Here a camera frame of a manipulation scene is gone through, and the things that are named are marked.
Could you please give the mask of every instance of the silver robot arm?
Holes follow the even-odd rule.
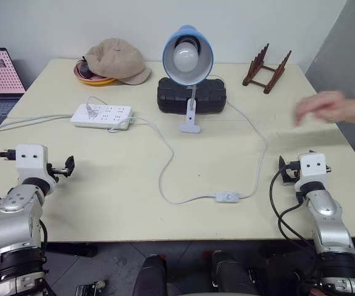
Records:
[[[325,189],[325,156],[317,152],[302,154],[299,167],[294,188],[312,217],[319,285],[342,295],[355,294],[355,249],[342,221],[342,207]]]
[[[47,147],[18,145],[15,151],[18,185],[0,200],[0,296],[55,295],[45,281],[40,217],[45,196],[58,182],[55,174],[70,176],[74,159],[65,168],[52,168]]]

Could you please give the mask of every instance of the table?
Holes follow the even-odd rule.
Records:
[[[200,115],[201,134],[184,134],[178,125],[182,115],[164,114],[157,108],[157,81],[165,73],[162,64],[149,62],[150,79],[139,86],[114,83],[93,87],[72,75],[74,60],[50,61],[9,118],[52,113],[73,113],[88,96],[110,104],[130,105],[136,116],[151,120],[175,150],[162,187],[166,196],[179,201],[222,190],[248,193],[262,141],[249,123],[230,106],[218,115]],[[135,122],[128,131],[109,134],[101,129],[76,128],[68,119],[0,132],[0,150],[18,143],[48,146],[49,162],[60,166],[74,155],[76,170],[61,178],[56,191],[46,198],[43,221],[49,241],[105,242],[195,239],[278,239],[277,220],[269,204],[269,183],[277,171],[278,156],[296,160],[309,149],[323,152],[333,168],[328,190],[342,205],[343,219],[355,236],[355,153],[336,125],[311,118],[294,128],[294,103],[314,93],[299,67],[287,65],[268,95],[255,85],[242,86],[248,65],[217,64],[212,71],[227,83],[228,100],[242,110],[266,136],[269,149],[262,166],[257,192],[238,204],[202,199],[184,205],[162,200],[158,174],[170,152],[144,124]],[[259,80],[268,79],[260,72]],[[15,186],[14,162],[0,159],[0,194]],[[278,179],[276,206],[294,204],[294,189]],[[287,218],[298,232],[310,237],[309,215],[298,209]]]

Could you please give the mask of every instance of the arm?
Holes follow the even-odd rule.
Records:
[[[296,104],[295,124],[299,125],[309,113],[327,122],[355,123],[355,99],[345,99],[340,91],[324,91],[305,97]]]

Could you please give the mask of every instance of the power strip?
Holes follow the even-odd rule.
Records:
[[[86,104],[78,106],[70,122],[81,128],[115,128],[116,130],[128,129],[130,120],[118,125],[118,122],[132,117],[133,111],[129,106],[119,105],[89,105],[96,113],[93,116],[88,114]]]

